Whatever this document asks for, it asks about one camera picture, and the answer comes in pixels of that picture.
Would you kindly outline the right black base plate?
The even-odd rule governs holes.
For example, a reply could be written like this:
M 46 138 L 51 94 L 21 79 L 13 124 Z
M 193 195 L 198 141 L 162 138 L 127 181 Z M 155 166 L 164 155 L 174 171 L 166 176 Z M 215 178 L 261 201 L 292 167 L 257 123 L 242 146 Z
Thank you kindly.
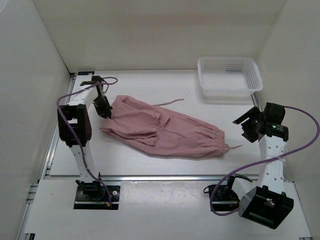
M 208 185 L 203 189 L 203 193 L 211 196 L 215 187 L 215 184 Z M 240 200 L 237 194 L 233 190 L 229 189 L 227 185 L 220 185 L 214 193 L 213 202 L 238 204 Z

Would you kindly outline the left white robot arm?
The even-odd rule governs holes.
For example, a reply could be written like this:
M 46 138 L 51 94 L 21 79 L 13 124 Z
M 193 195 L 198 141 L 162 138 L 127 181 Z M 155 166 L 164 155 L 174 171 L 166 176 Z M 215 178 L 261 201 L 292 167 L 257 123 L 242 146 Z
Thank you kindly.
M 88 108 L 93 105 L 101 118 L 112 116 L 112 107 L 105 95 L 107 91 L 104 90 L 104 85 L 109 87 L 111 83 L 99 75 L 93 75 L 91 80 L 80 84 L 79 91 L 58 98 L 56 106 L 59 137 L 75 158 L 80 175 L 76 182 L 80 190 L 93 200 L 105 197 L 107 202 L 111 203 L 110 191 L 95 167 L 89 144 L 92 126 Z

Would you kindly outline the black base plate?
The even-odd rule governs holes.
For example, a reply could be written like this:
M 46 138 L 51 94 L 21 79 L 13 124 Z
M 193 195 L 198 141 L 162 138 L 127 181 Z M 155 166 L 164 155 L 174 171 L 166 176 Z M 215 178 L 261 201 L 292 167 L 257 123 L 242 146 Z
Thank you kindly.
M 83 182 L 76 180 L 77 190 L 75 193 L 73 208 L 75 210 L 118 210 L 121 186 L 107 185 L 111 202 L 106 189 L 97 181 Z
M 208 185 L 203 189 L 203 193 L 211 196 L 215 187 L 215 184 Z M 233 190 L 229 189 L 227 185 L 220 185 L 214 193 L 213 202 L 238 204 L 240 200 L 237 194 Z

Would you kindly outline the white plastic basket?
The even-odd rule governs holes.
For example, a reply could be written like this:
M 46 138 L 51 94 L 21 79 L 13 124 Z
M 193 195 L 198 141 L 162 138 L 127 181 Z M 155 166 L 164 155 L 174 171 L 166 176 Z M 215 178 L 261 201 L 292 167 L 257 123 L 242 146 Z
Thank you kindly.
M 246 98 L 263 89 L 258 66 L 249 57 L 203 56 L 197 71 L 206 98 Z

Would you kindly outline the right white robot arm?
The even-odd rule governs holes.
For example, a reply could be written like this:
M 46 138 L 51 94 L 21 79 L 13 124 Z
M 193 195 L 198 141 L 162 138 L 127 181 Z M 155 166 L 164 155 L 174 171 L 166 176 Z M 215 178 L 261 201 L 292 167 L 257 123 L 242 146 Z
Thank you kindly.
M 228 178 L 224 193 L 230 200 L 239 199 L 240 217 L 275 230 L 294 207 L 284 187 L 284 159 L 289 129 L 282 125 L 285 108 L 266 103 L 264 110 L 253 107 L 233 123 L 241 125 L 249 142 L 258 142 L 260 159 L 271 159 L 263 164 L 258 180 L 252 181 L 234 173 Z

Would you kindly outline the pink trousers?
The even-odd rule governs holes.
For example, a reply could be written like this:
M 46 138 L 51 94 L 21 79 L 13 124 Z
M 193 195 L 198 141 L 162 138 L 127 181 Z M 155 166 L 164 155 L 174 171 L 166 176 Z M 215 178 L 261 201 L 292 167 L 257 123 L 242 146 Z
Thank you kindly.
M 118 95 L 100 130 L 152 157 L 203 159 L 236 149 L 215 125 L 128 95 Z

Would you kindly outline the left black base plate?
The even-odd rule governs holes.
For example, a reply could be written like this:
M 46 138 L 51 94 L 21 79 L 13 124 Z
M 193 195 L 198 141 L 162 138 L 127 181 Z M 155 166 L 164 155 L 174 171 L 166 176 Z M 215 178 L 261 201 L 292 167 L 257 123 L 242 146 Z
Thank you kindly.
M 111 202 L 106 189 L 97 181 L 83 182 L 76 180 L 77 190 L 75 193 L 73 208 L 75 210 L 118 210 L 121 186 L 107 185 Z

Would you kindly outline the aluminium frame rail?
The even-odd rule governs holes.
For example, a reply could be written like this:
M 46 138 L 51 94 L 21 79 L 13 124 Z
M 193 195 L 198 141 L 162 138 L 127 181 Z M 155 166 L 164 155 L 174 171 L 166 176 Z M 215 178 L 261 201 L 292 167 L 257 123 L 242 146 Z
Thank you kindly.
M 219 181 L 221 174 L 206 175 L 103 175 L 104 181 Z

